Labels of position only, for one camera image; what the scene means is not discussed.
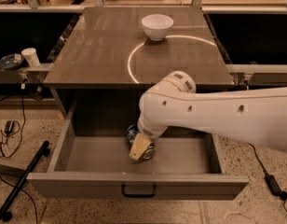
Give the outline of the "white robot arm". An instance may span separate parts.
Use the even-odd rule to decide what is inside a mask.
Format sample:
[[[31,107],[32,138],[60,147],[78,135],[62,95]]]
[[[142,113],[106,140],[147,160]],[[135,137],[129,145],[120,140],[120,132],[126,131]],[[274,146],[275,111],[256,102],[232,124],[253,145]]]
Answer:
[[[175,71],[141,96],[139,108],[140,132],[130,149],[135,161],[170,126],[287,152],[287,87],[197,93],[193,79]]]

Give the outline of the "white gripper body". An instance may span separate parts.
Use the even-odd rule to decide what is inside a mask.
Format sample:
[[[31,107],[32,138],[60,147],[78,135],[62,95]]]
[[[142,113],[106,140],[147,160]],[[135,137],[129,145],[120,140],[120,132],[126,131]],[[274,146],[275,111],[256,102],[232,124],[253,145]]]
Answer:
[[[167,126],[156,125],[144,116],[139,117],[137,127],[141,133],[151,140],[158,139],[168,129]]]

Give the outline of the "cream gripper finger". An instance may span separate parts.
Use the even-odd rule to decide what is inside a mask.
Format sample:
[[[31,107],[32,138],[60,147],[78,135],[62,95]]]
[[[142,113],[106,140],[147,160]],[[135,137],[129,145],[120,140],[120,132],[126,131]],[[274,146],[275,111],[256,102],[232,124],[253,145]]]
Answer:
[[[134,161],[149,160],[154,156],[154,144],[144,134],[138,133],[130,149],[130,158]]]

